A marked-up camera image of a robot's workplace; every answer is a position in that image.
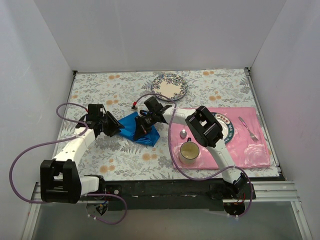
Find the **blue cloth napkin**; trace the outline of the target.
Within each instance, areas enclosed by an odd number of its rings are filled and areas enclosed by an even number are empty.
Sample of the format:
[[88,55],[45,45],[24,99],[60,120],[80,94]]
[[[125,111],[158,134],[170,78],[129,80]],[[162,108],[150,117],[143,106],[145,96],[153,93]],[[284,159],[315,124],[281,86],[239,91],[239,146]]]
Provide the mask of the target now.
[[147,135],[139,138],[138,140],[134,140],[134,134],[136,131],[135,118],[137,116],[138,113],[133,112],[119,120],[119,123],[124,126],[124,128],[120,129],[119,135],[132,142],[154,147],[160,138],[160,135],[154,126],[152,126],[151,131]]

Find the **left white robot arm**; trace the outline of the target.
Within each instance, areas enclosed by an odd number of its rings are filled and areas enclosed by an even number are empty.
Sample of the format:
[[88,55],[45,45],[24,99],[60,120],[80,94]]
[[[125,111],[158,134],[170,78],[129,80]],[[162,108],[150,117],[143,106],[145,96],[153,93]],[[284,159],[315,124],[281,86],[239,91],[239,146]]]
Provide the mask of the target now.
[[101,133],[113,137],[123,128],[103,104],[89,104],[87,113],[75,127],[75,138],[68,141],[52,160],[41,163],[41,200],[75,204],[86,194],[95,200],[103,199],[107,193],[104,178],[97,174],[80,177],[78,165],[88,147]]

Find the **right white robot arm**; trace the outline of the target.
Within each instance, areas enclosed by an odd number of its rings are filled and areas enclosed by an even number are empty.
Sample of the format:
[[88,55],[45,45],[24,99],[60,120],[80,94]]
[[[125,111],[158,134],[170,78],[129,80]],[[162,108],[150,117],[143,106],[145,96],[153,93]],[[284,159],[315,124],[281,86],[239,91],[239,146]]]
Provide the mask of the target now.
[[201,105],[195,109],[184,109],[178,108],[175,102],[172,105],[163,106],[155,98],[155,94],[150,93],[149,96],[150,98],[144,102],[148,110],[143,110],[134,119],[134,140],[146,136],[156,123],[168,124],[169,129],[173,123],[185,125],[189,128],[196,142],[209,151],[217,163],[219,171],[205,178],[192,178],[179,167],[176,169],[192,181],[206,181],[222,174],[227,195],[232,199],[243,195],[246,185],[249,186],[250,193],[253,194],[250,178],[242,168],[236,166],[223,140],[223,128],[207,107]]

